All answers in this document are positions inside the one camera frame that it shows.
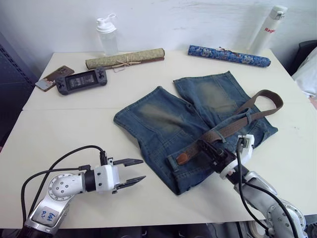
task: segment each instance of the smartphone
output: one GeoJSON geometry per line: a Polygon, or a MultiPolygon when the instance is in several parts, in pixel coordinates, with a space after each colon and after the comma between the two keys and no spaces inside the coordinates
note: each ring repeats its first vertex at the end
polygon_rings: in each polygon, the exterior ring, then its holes
{"type": "Polygon", "coordinates": [[[53,73],[36,82],[35,85],[46,92],[55,86],[56,79],[69,76],[74,72],[75,71],[71,68],[63,65],[62,67],[59,67],[57,70],[55,70],[53,73]]]}

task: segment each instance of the jeans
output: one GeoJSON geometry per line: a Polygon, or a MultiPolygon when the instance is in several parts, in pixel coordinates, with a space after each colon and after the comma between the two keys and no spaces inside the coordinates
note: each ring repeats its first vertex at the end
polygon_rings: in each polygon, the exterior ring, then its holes
{"type": "MultiPolygon", "coordinates": [[[[181,78],[174,84],[183,99],[159,86],[118,112],[113,120],[138,140],[146,163],[179,195],[201,183],[213,170],[203,151],[184,165],[177,164],[178,155],[203,133],[217,131],[259,109],[253,106],[234,115],[250,97],[230,72],[181,78]]],[[[277,128],[262,118],[213,145],[235,151],[238,135],[252,134],[257,147],[276,132],[277,128]]]]}

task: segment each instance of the white thermos bottle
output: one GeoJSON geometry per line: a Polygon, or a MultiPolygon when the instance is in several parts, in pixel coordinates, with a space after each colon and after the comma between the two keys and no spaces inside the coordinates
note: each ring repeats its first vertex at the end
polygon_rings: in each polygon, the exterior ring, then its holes
{"type": "Polygon", "coordinates": [[[97,19],[97,31],[101,43],[103,45],[106,56],[112,56],[118,53],[118,45],[116,39],[117,28],[110,22],[110,19],[114,18],[115,14],[110,14],[107,18],[97,19]]]}
{"type": "Polygon", "coordinates": [[[271,13],[266,18],[265,22],[261,26],[257,36],[252,42],[249,53],[251,55],[258,56],[262,50],[268,47],[268,42],[274,35],[281,19],[284,18],[287,7],[276,5],[272,8],[271,13]]]}

